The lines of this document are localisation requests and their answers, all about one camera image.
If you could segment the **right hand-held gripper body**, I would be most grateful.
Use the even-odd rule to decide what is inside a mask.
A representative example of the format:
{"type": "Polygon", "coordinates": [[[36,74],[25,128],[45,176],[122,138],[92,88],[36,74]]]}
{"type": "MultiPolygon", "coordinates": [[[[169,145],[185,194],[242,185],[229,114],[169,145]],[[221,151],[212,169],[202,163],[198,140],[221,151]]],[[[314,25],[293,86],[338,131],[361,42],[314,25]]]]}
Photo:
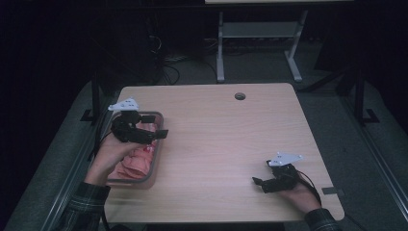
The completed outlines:
{"type": "Polygon", "coordinates": [[[271,167],[274,178],[270,182],[272,193],[291,190],[297,184],[299,179],[296,168],[293,163],[303,159],[300,154],[288,154],[278,152],[271,159],[273,167],[271,167]]]}

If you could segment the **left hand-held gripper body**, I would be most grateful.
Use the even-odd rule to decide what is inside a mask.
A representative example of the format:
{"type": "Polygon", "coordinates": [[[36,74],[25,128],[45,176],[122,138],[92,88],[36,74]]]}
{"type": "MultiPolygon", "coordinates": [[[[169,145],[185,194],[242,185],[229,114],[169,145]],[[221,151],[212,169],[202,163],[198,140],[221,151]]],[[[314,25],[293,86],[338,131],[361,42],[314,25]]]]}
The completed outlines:
{"type": "Polygon", "coordinates": [[[117,102],[108,107],[109,111],[119,111],[119,116],[112,120],[111,131],[122,142],[151,143],[153,132],[137,128],[140,122],[139,104],[133,97],[117,102]]]}

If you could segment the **pink storage basket grey rim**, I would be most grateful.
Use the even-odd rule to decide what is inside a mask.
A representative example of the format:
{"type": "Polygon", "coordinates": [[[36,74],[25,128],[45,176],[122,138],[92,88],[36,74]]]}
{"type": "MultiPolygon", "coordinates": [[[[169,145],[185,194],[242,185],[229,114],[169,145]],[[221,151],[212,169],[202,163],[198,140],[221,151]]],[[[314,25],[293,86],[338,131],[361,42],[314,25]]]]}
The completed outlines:
{"type": "MultiPolygon", "coordinates": [[[[154,123],[157,125],[157,130],[163,130],[162,129],[162,127],[163,127],[163,117],[162,117],[161,114],[153,112],[153,113],[141,113],[141,115],[142,116],[155,116],[156,119],[155,119],[154,123]]],[[[114,114],[112,120],[116,116],[119,116],[119,113],[114,114]]],[[[100,139],[100,143],[96,147],[96,154],[97,154],[97,152],[98,152],[98,150],[100,148],[101,142],[109,134],[113,135],[113,133],[111,131],[112,120],[110,121],[109,130],[104,135],[104,137],[100,139]]],[[[149,173],[147,174],[146,177],[144,177],[142,179],[111,179],[108,176],[106,185],[113,184],[113,185],[119,185],[119,186],[136,186],[137,188],[140,188],[140,189],[149,189],[149,188],[151,188],[152,185],[154,184],[154,181],[155,181],[158,160],[160,158],[160,154],[159,154],[160,140],[156,140],[156,141],[157,141],[157,145],[156,145],[156,149],[154,151],[153,160],[151,162],[150,171],[149,171],[149,173]]]]}

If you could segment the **pink ski glove grey palm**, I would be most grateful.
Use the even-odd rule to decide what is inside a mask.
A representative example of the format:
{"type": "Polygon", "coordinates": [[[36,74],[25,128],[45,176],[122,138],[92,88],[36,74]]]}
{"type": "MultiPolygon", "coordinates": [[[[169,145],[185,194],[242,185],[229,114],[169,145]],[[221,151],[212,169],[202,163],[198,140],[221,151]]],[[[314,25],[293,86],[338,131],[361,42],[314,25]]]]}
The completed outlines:
{"type": "Polygon", "coordinates": [[[141,156],[125,157],[109,175],[111,179],[142,179],[150,171],[151,159],[141,156]]]}

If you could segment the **person's right hand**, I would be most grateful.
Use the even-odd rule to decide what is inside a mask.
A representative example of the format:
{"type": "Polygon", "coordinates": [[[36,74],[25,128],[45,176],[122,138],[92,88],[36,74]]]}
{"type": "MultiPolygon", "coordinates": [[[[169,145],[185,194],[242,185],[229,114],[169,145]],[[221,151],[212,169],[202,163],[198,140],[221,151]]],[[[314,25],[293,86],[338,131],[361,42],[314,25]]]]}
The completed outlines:
{"type": "Polygon", "coordinates": [[[298,183],[293,189],[281,191],[278,194],[288,200],[303,214],[308,214],[309,212],[321,208],[320,203],[313,193],[300,183],[298,183]]]}

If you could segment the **person's left hand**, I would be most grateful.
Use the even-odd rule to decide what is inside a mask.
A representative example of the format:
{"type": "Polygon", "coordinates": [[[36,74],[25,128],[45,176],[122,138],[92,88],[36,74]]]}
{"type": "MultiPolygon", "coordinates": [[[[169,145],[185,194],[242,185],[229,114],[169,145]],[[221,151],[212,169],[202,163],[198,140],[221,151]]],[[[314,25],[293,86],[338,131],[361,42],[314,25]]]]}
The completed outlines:
{"type": "Polygon", "coordinates": [[[121,142],[114,135],[109,134],[100,145],[84,182],[105,187],[108,176],[115,166],[135,149],[144,148],[144,144],[135,142],[121,142]]]}

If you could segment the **black upright stand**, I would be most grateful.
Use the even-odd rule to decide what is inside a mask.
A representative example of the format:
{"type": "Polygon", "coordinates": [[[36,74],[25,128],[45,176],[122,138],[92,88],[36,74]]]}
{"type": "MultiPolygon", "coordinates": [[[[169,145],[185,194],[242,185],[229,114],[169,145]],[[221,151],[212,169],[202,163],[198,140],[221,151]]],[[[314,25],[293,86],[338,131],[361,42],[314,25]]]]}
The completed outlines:
{"type": "Polygon", "coordinates": [[[91,108],[85,109],[82,114],[81,121],[90,122],[94,125],[100,116],[100,96],[97,73],[94,73],[91,78],[91,108]]]}
{"type": "Polygon", "coordinates": [[[357,122],[365,127],[368,123],[379,123],[380,120],[376,116],[373,109],[364,108],[365,99],[365,78],[363,71],[358,67],[355,71],[355,92],[354,92],[354,117],[357,122]]]}

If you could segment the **grey tape strip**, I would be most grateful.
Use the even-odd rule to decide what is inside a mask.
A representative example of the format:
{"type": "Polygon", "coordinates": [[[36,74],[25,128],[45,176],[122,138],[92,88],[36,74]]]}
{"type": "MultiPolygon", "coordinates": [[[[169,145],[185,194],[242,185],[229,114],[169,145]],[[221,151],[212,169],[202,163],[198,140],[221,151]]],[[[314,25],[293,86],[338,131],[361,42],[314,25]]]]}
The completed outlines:
{"type": "Polygon", "coordinates": [[[336,194],[337,196],[344,196],[344,191],[335,187],[322,188],[322,192],[323,194],[336,194]]]}

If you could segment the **grey metal stand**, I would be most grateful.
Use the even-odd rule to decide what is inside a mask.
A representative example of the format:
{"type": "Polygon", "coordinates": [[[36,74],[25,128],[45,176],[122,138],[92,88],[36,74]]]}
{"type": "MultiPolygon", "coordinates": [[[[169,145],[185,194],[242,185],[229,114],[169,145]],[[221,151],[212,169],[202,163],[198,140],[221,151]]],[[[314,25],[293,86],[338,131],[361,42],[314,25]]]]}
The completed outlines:
{"type": "Polygon", "coordinates": [[[299,44],[308,12],[303,11],[297,21],[284,22],[225,22],[223,12],[218,14],[217,33],[217,81],[223,83],[224,60],[223,41],[225,39],[292,39],[291,48],[284,52],[293,79],[302,81],[294,55],[299,44]]]}

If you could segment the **metal floor rail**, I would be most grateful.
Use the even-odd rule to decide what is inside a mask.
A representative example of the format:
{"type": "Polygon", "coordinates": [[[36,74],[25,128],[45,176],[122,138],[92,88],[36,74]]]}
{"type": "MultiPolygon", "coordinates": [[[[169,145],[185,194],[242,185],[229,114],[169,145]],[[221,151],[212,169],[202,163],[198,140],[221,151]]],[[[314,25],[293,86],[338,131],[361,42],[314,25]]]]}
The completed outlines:
{"type": "Polygon", "coordinates": [[[355,112],[356,105],[352,105],[347,97],[342,97],[340,101],[354,126],[357,128],[360,137],[370,151],[373,163],[378,169],[383,182],[395,201],[395,205],[403,215],[404,219],[408,222],[408,193],[398,182],[392,169],[386,162],[383,153],[380,151],[380,148],[374,142],[372,135],[367,130],[368,124],[379,124],[379,118],[376,116],[373,109],[363,109],[360,113],[355,112]]]}
{"type": "Polygon", "coordinates": [[[52,231],[93,160],[94,148],[100,143],[101,132],[105,127],[107,108],[113,100],[110,96],[99,96],[100,116],[94,125],[81,121],[83,112],[80,112],[78,118],[70,118],[63,123],[57,149],[52,152],[56,160],[51,163],[52,168],[48,169],[48,173],[57,180],[56,192],[39,231],[52,231]]]}

